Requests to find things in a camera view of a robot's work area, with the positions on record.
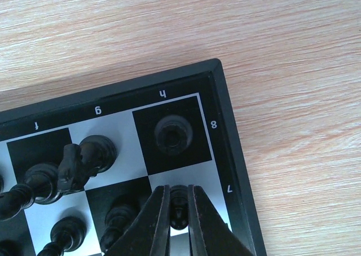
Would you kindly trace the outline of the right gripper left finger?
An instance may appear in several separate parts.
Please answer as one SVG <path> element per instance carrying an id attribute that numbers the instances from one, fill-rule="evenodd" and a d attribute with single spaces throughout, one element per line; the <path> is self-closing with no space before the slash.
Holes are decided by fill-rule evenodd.
<path id="1" fill-rule="evenodd" d="M 105 255 L 170 254 L 170 186 L 158 186 L 124 235 Z"/>

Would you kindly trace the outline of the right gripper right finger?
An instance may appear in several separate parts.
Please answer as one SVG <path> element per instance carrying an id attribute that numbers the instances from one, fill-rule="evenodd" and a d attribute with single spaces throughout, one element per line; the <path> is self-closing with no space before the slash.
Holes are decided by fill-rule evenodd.
<path id="1" fill-rule="evenodd" d="M 201 186 L 189 185 L 187 197 L 191 255 L 252 255 L 229 230 Z"/>

